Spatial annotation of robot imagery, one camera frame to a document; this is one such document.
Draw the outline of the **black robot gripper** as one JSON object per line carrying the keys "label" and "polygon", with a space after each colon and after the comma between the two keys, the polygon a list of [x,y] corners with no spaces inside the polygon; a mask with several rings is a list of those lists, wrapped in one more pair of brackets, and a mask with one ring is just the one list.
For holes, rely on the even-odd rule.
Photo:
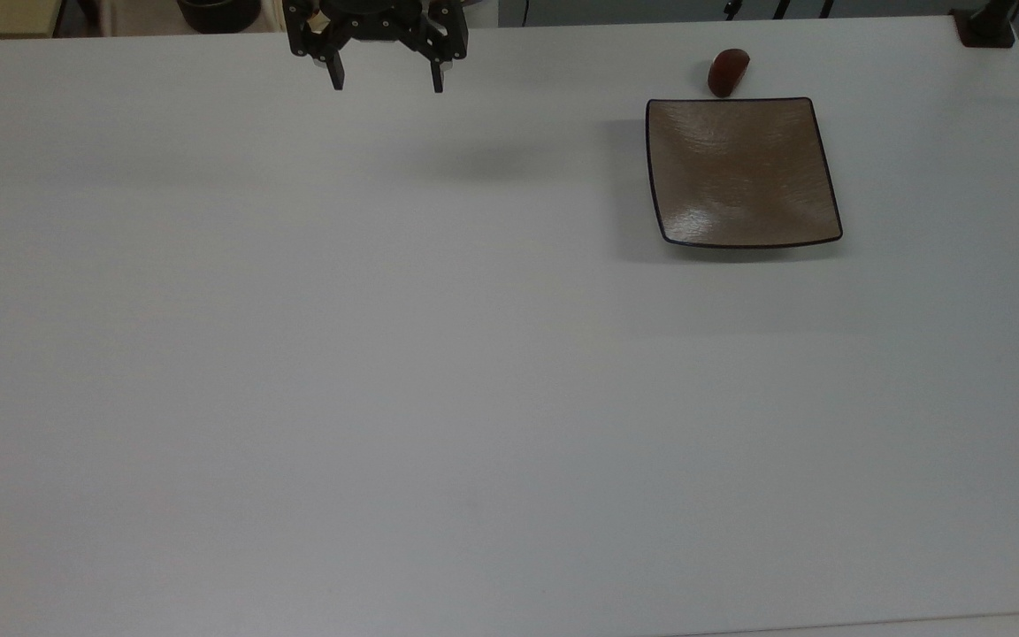
{"label": "black robot gripper", "polygon": [[469,53],[469,28],[461,1],[284,1],[288,45],[298,57],[328,62],[335,90],[343,90],[344,45],[399,42],[430,61],[436,94],[444,92],[445,62]]}

